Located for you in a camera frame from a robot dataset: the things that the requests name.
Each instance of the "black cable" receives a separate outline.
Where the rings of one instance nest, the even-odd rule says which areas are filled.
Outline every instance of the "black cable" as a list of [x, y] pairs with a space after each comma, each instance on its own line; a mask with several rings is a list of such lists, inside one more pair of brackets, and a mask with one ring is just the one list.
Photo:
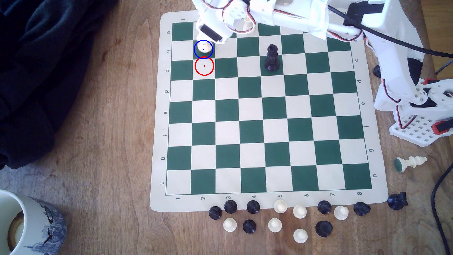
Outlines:
[[440, 51], [435, 51], [435, 50], [430, 50], [430, 49], [425, 49], [425, 48], [421, 48], [419, 46], [415, 46], [415, 45], [412, 45], [410, 43], [407, 43], [407, 42], [403, 42], [401, 40], [398, 40], [398, 39], [395, 39], [393, 37], [390, 37], [388, 35], [385, 35], [383, 33], [380, 33], [376, 30], [373, 30], [369, 27], [366, 27], [362, 24], [360, 24], [359, 22], [349, 18], [346, 14], [342, 13], [341, 11], [333, 8], [332, 6], [328, 5], [327, 6], [329, 10], [333, 11], [334, 13], [336, 13], [337, 15], [341, 16], [342, 18], [344, 18], [345, 20], [349, 21], [351, 24], [353, 24], [354, 26], [356, 26], [357, 28], [360, 28], [362, 30], [365, 30], [367, 32], [370, 32], [371, 34], [374, 34], [376, 36], [379, 36], [383, 39], [386, 39], [392, 43], [396, 43], [396, 44], [399, 44], [401, 46], [404, 46], [404, 47], [407, 47], [409, 49], [413, 49], [413, 50], [416, 50], [416, 51], [419, 51], [419, 52], [422, 52], [422, 53], [426, 53], [426, 54], [430, 54], [430, 55], [434, 55], [434, 56], [439, 56], [439, 57], [446, 57], [446, 58], [451, 58], [453, 59], [453, 54], [450, 54], [450, 53], [445, 53], [445, 52], [440, 52]]
[[445, 238], [445, 234], [443, 233], [442, 225], [440, 225], [439, 217], [437, 216], [436, 205], [434, 204], [434, 199], [436, 198], [436, 191], [439, 188], [440, 183], [445, 179], [447, 174], [452, 170], [453, 164], [443, 173], [443, 175], [439, 178], [434, 186], [433, 193], [431, 194], [431, 208], [433, 209], [434, 219], [436, 220], [437, 228], [439, 228], [440, 236], [442, 237], [443, 246], [445, 248], [446, 255], [450, 255], [450, 249], [448, 248], [447, 238]]

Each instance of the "blue circle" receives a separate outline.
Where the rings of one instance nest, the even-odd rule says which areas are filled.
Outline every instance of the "blue circle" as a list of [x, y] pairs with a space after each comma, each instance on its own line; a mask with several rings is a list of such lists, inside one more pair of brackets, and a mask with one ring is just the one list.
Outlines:
[[[212, 49], [212, 50], [211, 50], [211, 55], [209, 55], [209, 57], [200, 58], [200, 57], [197, 55], [197, 53], [195, 52], [195, 47], [196, 47], [197, 44], [198, 44], [199, 42], [201, 42], [201, 41], [208, 42], [208, 43], [211, 45], [211, 49]], [[213, 45], [211, 44], [211, 42], [208, 41], [208, 40], [199, 40], [199, 41], [193, 46], [193, 53], [194, 53], [195, 56], [197, 56], [199, 59], [208, 59], [208, 58], [210, 58], [210, 57], [212, 56], [212, 53], [213, 53], [213, 52], [214, 52], [214, 46], [213, 46]]]

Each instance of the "red circle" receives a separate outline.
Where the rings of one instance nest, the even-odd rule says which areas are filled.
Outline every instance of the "red circle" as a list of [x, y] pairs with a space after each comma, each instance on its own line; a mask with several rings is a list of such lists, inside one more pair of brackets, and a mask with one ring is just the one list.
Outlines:
[[211, 59], [211, 58], [208, 58], [211, 62], [212, 62], [212, 70], [210, 73], [208, 74], [201, 74], [200, 72], [198, 72], [197, 70], [197, 62], [200, 60], [200, 58], [198, 58], [196, 61], [195, 61], [195, 65], [193, 65], [193, 67], [195, 68], [195, 72], [197, 72], [199, 75], [202, 75], [202, 76], [208, 76], [210, 74], [212, 74], [212, 72], [214, 71], [214, 61]]

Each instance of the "robotic arm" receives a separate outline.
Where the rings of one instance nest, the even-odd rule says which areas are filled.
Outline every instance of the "robotic arm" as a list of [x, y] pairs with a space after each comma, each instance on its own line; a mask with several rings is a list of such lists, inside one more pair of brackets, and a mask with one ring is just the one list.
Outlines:
[[[309, 32], [321, 39], [358, 41], [378, 58], [382, 82], [374, 107], [393, 111], [390, 134], [419, 146], [453, 134], [453, 80], [419, 83], [424, 53], [392, 43], [344, 20], [329, 22], [328, 4], [346, 9], [347, 16], [390, 37], [423, 47], [398, 0], [193, 0], [200, 18], [197, 40], [224, 44], [233, 33], [253, 32], [256, 23]], [[418, 125], [411, 127], [412, 122]]]

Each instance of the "green square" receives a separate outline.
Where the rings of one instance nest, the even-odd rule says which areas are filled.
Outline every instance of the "green square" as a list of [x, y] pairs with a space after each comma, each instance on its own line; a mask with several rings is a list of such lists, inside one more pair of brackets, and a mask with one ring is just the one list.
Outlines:
[[181, 60], [171, 62], [170, 80], [191, 80], [193, 73], [193, 61]]
[[172, 41], [193, 40], [193, 22], [173, 23]]
[[341, 164], [340, 142], [338, 140], [314, 141], [317, 165]]
[[278, 35], [278, 34], [280, 34], [279, 26], [268, 26], [265, 24], [258, 23], [258, 35], [259, 36]]
[[291, 167], [293, 191], [317, 191], [318, 173], [316, 166]]
[[308, 95], [308, 81], [306, 74], [284, 76], [284, 89], [286, 96]]
[[327, 37], [327, 49], [329, 51], [351, 50], [351, 43]]
[[216, 170], [197, 169], [190, 174], [190, 194], [215, 194]]
[[261, 97], [261, 77], [240, 77], [237, 81], [239, 98]]
[[264, 142], [263, 121], [247, 120], [239, 122], [240, 143]]
[[[199, 57], [203, 58], [203, 57], [209, 57], [209, 55], [211, 55], [211, 51], [210, 52], [207, 52], [207, 53], [203, 53], [201, 52], [199, 49], [198, 49], [198, 45], [195, 46], [195, 44], [197, 43], [198, 41], [193, 41], [193, 46], [195, 47], [195, 52], [197, 53], [198, 57], [193, 54], [193, 59], [199, 59]], [[211, 42], [212, 44], [212, 55], [210, 56], [210, 58], [214, 59], [216, 57], [216, 44]]]
[[169, 147], [167, 152], [167, 170], [188, 170], [191, 167], [191, 146]]
[[328, 73], [330, 72], [329, 55], [327, 52], [306, 53], [307, 73]]
[[267, 167], [290, 166], [289, 143], [270, 142], [264, 144]]
[[192, 145], [216, 144], [216, 123], [192, 123]]
[[313, 128], [311, 118], [289, 118], [288, 134], [290, 141], [312, 141]]
[[357, 92], [356, 75], [354, 71], [330, 73], [332, 76], [332, 88], [334, 93]]
[[193, 80], [192, 100], [216, 99], [216, 80]]
[[285, 97], [263, 98], [263, 119], [286, 118]]
[[216, 78], [237, 77], [237, 58], [216, 59]]
[[240, 167], [239, 144], [216, 145], [216, 168]]
[[282, 54], [305, 53], [303, 34], [285, 34], [282, 38]]
[[310, 95], [312, 117], [335, 116], [333, 94]]
[[340, 139], [364, 138], [362, 117], [358, 116], [339, 116], [337, 117], [338, 136]]
[[260, 68], [261, 68], [261, 76], [269, 76], [269, 75], [283, 75], [283, 60], [282, 55], [279, 55], [277, 58], [280, 61], [280, 68], [275, 70], [274, 72], [270, 72], [264, 68], [264, 62], [266, 61], [267, 56], [260, 56]]
[[266, 192], [266, 169], [241, 168], [241, 193]]
[[368, 164], [343, 165], [344, 184], [347, 190], [371, 189], [370, 167]]
[[260, 45], [258, 37], [244, 37], [237, 40], [237, 56], [249, 57], [260, 55]]
[[169, 123], [191, 123], [192, 122], [192, 101], [170, 102]]
[[216, 121], [239, 120], [237, 99], [216, 100]]

